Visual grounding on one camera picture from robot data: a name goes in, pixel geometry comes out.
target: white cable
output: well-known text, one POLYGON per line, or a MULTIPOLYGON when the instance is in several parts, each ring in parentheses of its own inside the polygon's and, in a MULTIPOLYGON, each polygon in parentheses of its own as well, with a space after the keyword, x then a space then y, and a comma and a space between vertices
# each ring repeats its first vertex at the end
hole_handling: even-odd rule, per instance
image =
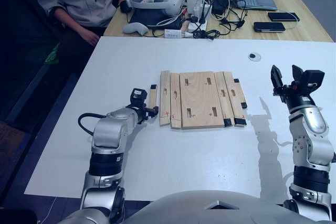
MULTIPOLYGON (((263 6, 263 7, 265 7, 265 8, 274 8, 274 6, 263 6)), ((245 9, 259 9, 260 7, 246 7, 245 9)), ((296 27, 296 25, 298 24, 298 19, 296 18, 296 16, 295 15, 293 15, 292 13, 290 13, 289 11, 287 11, 287 10, 282 10, 282 9, 278 9, 278 10, 280 10, 280 11, 282 11, 282 12, 284 12, 284 13, 288 13, 288 14, 290 14, 291 16, 293 16, 294 17, 294 19, 295 19, 295 25, 294 26, 291 26, 291 27, 285 27, 285 29, 286 30, 288 30, 288 29, 293 29, 293 28, 295 28, 296 27)))
POLYGON ((55 204, 55 201, 56 201, 56 199, 57 199, 58 197, 55 197, 55 199, 54 199, 54 201, 52 202, 52 204, 51 204, 51 206, 50 206, 50 208, 49 208, 49 211, 48 211, 48 214, 47 214, 47 216, 43 219, 43 221, 41 221, 41 223, 40 224, 43 224, 43 222, 45 222, 46 221, 46 219, 49 217, 49 214, 50 214, 50 212, 51 212, 51 209, 52 209, 52 207, 54 206, 54 204, 55 204))

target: wooden board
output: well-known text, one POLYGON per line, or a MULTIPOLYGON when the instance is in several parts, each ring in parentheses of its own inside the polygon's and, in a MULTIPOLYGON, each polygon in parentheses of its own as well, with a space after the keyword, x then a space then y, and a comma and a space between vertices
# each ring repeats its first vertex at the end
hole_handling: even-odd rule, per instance
POLYGON ((242 86, 240 85, 239 79, 234 79, 234 82, 235 82, 236 90, 237 90, 237 93, 238 93, 238 97, 240 99, 241 107, 243 109, 246 109, 247 108, 247 103, 246 103, 246 99, 245 99, 245 96, 244 96, 244 93, 243 93, 242 86))
POLYGON ((239 126, 246 126, 245 115, 243 112, 242 105, 240 103, 241 98, 236 89, 236 85, 231 72, 223 72, 226 87, 230 97, 230 102, 232 105, 232 110, 234 114, 235 124, 239 126))
POLYGON ((217 93, 219 97, 220 107, 222 108, 224 126, 232 126, 235 124, 232 106, 227 92, 223 72, 215 72, 217 93))
MULTIPOLYGON (((245 24, 236 31, 231 32, 228 35, 220 36, 221 39, 275 39, 275 40, 302 40, 302 41, 325 41, 333 42, 325 29, 321 26, 315 16, 311 13, 308 7, 302 0, 274 0, 279 9, 295 12, 300 17, 300 22, 294 29, 287 29, 284 33, 257 33, 253 29, 254 22, 270 22, 267 11, 264 10, 249 10, 248 15, 245 17, 245 24)), ((241 14, 240 9, 233 8, 234 11, 241 14)), ((133 12, 128 14, 128 19, 131 19, 133 12)), ((231 13, 228 20, 237 20, 237 17, 231 13)), ((120 12, 120 8, 117 9, 109 26, 104 32, 104 36, 132 36, 139 37, 138 33, 124 34, 122 27, 127 24, 127 16, 125 13, 120 12)), ((291 27, 294 22, 286 22, 286 27, 291 27)), ((222 34, 227 32, 223 26, 219 25, 219 22, 213 18, 210 18, 206 27, 206 30, 216 29, 222 34)), ((155 33, 156 35, 163 34, 162 30, 155 33)))
POLYGON ((152 84, 151 89, 149 91, 149 103, 148 103, 148 108, 152 109, 156 106, 156 96, 157 96, 157 89, 158 85, 152 84))
POLYGON ((180 73, 182 128, 223 127, 213 72, 180 73))
POLYGON ((180 75, 178 73, 170 73, 170 105, 171 126, 174 129, 180 129, 182 127, 182 116, 180 75))
POLYGON ((170 123, 170 72, 161 72, 160 78, 160 126, 170 123))

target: charger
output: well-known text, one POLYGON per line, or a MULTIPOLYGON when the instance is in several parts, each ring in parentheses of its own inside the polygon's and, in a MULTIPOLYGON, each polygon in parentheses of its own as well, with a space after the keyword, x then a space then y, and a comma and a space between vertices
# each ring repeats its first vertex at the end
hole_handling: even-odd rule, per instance
POLYGON ((196 4, 200 6, 202 3, 202 0, 187 0, 187 12, 188 14, 194 14, 194 7, 196 7, 196 4))
POLYGON ((222 15, 228 6, 228 0, 214 0, 212 4, 212 14, 222 15))

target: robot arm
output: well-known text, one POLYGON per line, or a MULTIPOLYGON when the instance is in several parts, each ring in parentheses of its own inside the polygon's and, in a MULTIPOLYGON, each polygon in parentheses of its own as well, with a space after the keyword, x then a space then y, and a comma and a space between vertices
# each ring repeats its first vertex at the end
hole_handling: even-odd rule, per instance
POLYGON ((90 168, 85 174, 80 210, 67 217, 66 223, 118 223, 123 219, 124 188, 122 161, 127 137, 137 124, 157 115, 159 108, 146 108, 145 90, 133 89, 131 104, 106 116, 85 113, 78 119, 82 129, 92 135, 90 168), (87 116, 100 118, 94 132, 81 124, 87 116))
POLYGON ((331 195, 328 193, 330 164, 334 150, 328 140, 329 127, 310 93, 321 86, 324 73, 305 72, 292 66, 294 81, 282 85, 280 70, 272 67, 274 95, 287 104, 293 137, 294 181, 289 191, 293 200, 284 206, 313 220, 331 220, 331 195))

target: smartphone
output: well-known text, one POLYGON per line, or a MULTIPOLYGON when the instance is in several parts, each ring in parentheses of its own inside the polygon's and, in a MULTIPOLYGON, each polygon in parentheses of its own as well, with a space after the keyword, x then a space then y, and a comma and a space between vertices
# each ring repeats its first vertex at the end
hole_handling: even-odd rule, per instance
MULTIPOLYGON (((298 19, 298 21, 300 21, 296 13, 292 14, 298 19)), ((268 13, 268 17, 272 21, 296 21, 296 19, 289 13, 268 13)))
POLYGON ((266 33, 281 33, 286 30, 280 22, 254 22, 253 26, 255 31, 266 33))

